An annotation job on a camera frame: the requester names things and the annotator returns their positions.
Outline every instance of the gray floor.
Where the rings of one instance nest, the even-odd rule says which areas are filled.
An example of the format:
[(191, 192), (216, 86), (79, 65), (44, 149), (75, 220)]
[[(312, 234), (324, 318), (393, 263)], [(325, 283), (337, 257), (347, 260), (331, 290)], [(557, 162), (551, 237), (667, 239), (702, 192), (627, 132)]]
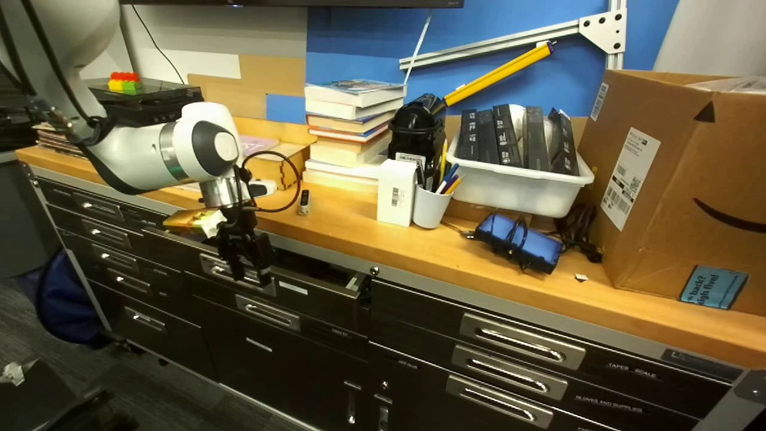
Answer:
[(0, 372), (8, 361), (40, 359), (75, 392), (116, 392), (116, 409), (142, 431), (301, 431), (298, 421), (263, 409), (148, 354), (121, 348), (86, 350), (49, 336), (31, 301), (13, 280), (0, 280)]

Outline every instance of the blue wall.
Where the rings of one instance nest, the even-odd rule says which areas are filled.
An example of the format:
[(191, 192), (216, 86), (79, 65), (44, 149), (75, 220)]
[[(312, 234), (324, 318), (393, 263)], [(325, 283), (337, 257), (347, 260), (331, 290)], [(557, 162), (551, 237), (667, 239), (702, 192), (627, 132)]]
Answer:
[[(653, 68), (676, 4), (678, 0), (627, 3), (626, 70)], [(431, 11), (431, 29), (421, 52), (560, 25), (605, 11), (605, 8), (605, 0), (464, 0), (463, 9)], [(423, 9), (312, 9), (306, 80), (367, 76), (403, 82), (401, 57), (413, 55), (427, 17), (429, 11)], [(414, 70), (407, 99), (421, 94), (446, 96), (456, 86), (481, 76), (529, 49)], [(603, 70), (603, 52), (597, 45), (580, 37), (563, 38), (553, 57), (466, 99), (453, 113), (492, 107), (495, 102), (521, 102), (587, 114)]]

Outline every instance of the cup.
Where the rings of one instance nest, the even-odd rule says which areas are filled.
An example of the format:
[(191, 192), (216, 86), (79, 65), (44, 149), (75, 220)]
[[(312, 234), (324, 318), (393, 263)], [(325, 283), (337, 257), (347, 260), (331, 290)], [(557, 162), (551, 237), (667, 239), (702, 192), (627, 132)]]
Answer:
[(441, 219), (446, 216), (447, 205), (450, 193), (436, 193), (431, 189), (417, 187), (413, 222), (434, 231), (441, 225)]

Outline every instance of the wooden countertop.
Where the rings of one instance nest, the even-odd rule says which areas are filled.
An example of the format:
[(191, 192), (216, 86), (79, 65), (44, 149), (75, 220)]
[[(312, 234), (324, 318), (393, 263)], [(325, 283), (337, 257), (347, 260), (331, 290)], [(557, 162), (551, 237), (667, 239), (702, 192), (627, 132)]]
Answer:
[[(21, 149), (18, 158), (100, 183), (86, 158), (46, 149)], [(196, 205), (196, 193), (184, 187), (142, 197), (183, 208)], [(258, 205), (268, 208), (286, 202), (289, 197), (271, 197), (268, 202), (261, 198)], [(447, 219), (447, 222), (475, 228), (457, 219)], [(762, 317), (615, 290), (608, 284), (603, 269), (580, 255), (566, 255), (553, 276), (521, 272), (504, 257), (494, 257), (483, 245), (463, 239), (453, 228), (420, 231), (377, 222), (377, 197), (312, 184), (308, 216), (298, 216), (298, 211), (258, 214), (258, 228), (735, 367), (766, 369), (766, 318)], [(577, 283), (574, 272), (584, 272), (590, 280)]]

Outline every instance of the yellow handle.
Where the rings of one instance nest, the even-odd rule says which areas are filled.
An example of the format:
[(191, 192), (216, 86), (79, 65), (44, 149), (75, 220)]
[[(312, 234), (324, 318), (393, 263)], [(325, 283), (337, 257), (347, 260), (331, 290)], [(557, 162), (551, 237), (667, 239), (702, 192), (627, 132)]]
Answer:
[(453, 94), (446, 96), (446, 102), (447, 105), (457, 105), (463, 102), (464, 99), (483, 90), (487, 86), (494, 86), (504, 80), (508, 80), (509, 74), (520, 73), (520, 70), (527, 70), (532, 68), (533, 63), (544, 59), (551, 55), (551, 43), (544, 43), (544, 45), (536, 45), (527, 52), (521, 52), (520, 57), (477, 76), (475, 82), (464, 83), (464, 86), (457, 86)]

